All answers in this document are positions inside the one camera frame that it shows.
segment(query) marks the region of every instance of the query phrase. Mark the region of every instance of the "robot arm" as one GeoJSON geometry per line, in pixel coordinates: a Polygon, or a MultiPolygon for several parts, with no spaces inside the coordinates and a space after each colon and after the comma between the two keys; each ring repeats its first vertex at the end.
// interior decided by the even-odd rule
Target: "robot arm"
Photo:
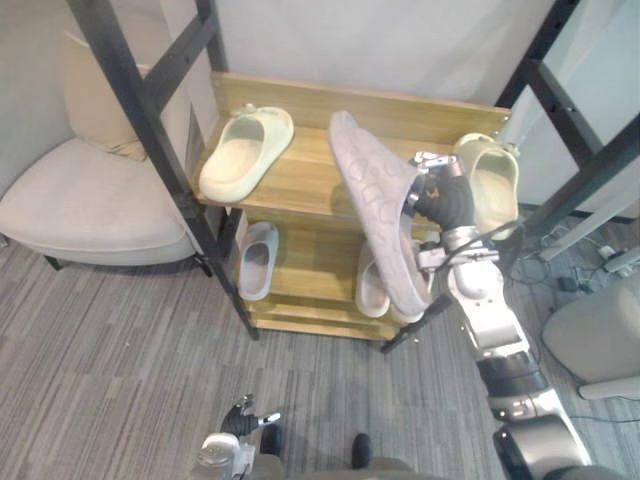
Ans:
{"type": "Polygon", "coordinates": [[[332,116],[329,141],[389,296],[397,308],[408,310],[403,313],[426,309],[421,320],[405,329],[411,331],[428,313],[444,310],[451,298],[462,307],[461,330],[487,386],[489,408],[504,423],[493,440],[507,477],[544,479],[590,465],[584,444],[504,300],[503,277],[494,264],[498,252],[484,245],[488,234],[479,235],[474,224],[471,188],[458,159],[419,152],[407,165],[347,112],[332,116]],[[406,248],[411,244],[407,219],[413,212],[442,229],[441,244],[423,245],[416,255],[406,248]],[[449,295],[433,301],[430,287],[438,271],[446,272],[449,295]]]}
{"type": "Polygon", "coordinates": [[[494,264],[498,253],[476,240],[480,235],[470,221],[472,209],[463,210],[459,221],[455,209],[445,205],[472,205],[457,158],[420,152],[413,163],[423,171],[422,183],[427,185],[410,194],[413,208],[449,226],[443,228],[442,246],[418,253],[418,268],[430,275],[448,269],[448,290],[464,311],[461,330],[487,387],[489,408],[505,423],[493,437],[505,473],[510,478],[543,479],[562,468],[590,465],[582,440],[504,300],[503,277],[494,264]],[[445,193],[450,186],[456,188],[453,200],[445,193]]]}

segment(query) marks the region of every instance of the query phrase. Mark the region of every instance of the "plush slipper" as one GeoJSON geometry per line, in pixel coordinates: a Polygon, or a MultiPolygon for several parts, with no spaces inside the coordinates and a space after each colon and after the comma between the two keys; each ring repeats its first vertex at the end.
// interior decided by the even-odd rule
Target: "plush slipper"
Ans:
{"type": "Polygon", "coordinates": [[[378,318],[389,309],[389,296],[380,279],[375,259],[365,242],[360,250],[356,277],[356,307],[363,315],[378,318]]]}
{"type": "Polygon", "coordinates": [[[331,116],[329,144],[391,301],[405,315],[424,312],[431,292],[412,249],[413,219],[403,208],[419,170],[344,111],[331,116]]]}
{"type": "Polygon", "coordinates": [[[391,304],[391,306],[389,307],[389,311],[391,312],[391,316],[393,318],[404,323],[415,323],[422,318],[422,315],[424,315],[424,312],[420,312],[416,315],[405,315],[393,304],[391,304]]]}
{"type": "MultiPolygon", "coordinates": [[[[480,233],[517,220],[518,162],[515,149],[481,133],[469,133],[456,142],[453,153],[462,159],[466,168],[480,233]]],[[[504,240],[512,231],[505,230],[493,238],[504,240]]]]}
{"type": "Polygon", "coordinates": [[[237,202],[249,195],[293,138],[291,115],[251,104],[234,112],[200,173],[200,191],[211,200],[237,202]]]}
{"type": "Polygon", "coordinates": [[[269,294],[278,254],[278,229],[270,222],[249,227],[242,239],[238,291],[245,300],[262,300],[269,294]]]}

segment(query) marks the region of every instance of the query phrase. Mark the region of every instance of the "person's shoe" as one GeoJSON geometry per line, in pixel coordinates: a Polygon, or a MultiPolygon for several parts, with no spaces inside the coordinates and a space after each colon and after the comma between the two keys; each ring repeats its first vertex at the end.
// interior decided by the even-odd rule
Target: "person's shoe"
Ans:
{"type": "Polygon", "coordinates": [[[260,453],[280,456],[282,450],[282,429],[279,425],[267,425],[260,437],[260,453]]]}
{"type": "Polygon", "coordinates": [[[351,468],[360,470],[371,463],[371,439],[366,433],[359,433],[351,448],[351,468]]]}

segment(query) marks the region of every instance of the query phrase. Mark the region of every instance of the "wooden shoe rack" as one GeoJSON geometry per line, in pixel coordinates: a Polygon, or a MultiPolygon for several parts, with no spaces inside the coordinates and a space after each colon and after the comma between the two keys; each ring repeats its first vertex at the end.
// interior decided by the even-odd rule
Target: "wooden shoe rack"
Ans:
{"type": "MultiPolygon", "coordinates": [[[[296,128],[291,145],[256,189],[228,205],[243,209],[249,223],[268,220],[280,232],[271,294],[247,302],[253,325],[369,340],[392,338],[402,323],[390,314],[365,317],[353,301],[364,234],[329,149],[329,117],[337,110],[349,111],[362,128],[400,158],[409,159],[419,150],[449,153],[465,133],[494,134],[510,111],[234,73],[215,73],[213,85],[220,119],[200,167],[217,145],[230,112],[246,103],[283,108],[296,128]]],[[[196,195],[201,203],[216,204],[197,190],[196,195]]],[[[414,237],[424,238],[429,230],[438,228],[417,219],[414,237]]]]}

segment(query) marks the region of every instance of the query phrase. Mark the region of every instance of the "striped carpet floor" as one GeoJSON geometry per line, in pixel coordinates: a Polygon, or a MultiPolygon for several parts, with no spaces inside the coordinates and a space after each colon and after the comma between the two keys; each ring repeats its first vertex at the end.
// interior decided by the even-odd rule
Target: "striped carpet floor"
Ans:
{"type": "MultiPolygon", "coordinates": [[[[593,238],[628,248],[637,228],[608,224],[593,238]]],[[[551,265],[544,283],[507,288],[534,337],[552,308],[580,295],[558,292],[552,279],[598,258],[581,242],[551,265]]],[[[514,276],[542,273],[523,261],[514,276]]],[[[387,356],[371,342],[313,335],[264,331],[253,342],[217,281],[190,262],[66,263],[55,272],[11,242],[0,250],[0,478],[183,479],[203,438],[247,392],[258,411],[284,413],[292,478],[345,467],[361,431],[377,455],[424,473],[503,478],[490,440],[497,422],[459,314],[450,309],[387,356]]],[[[540,351],[570,414],[640,417],[640,402],[581,400],[540,351]]],[[[598,463],[640,478],[639,424],[575,424],[598,463]]]]}

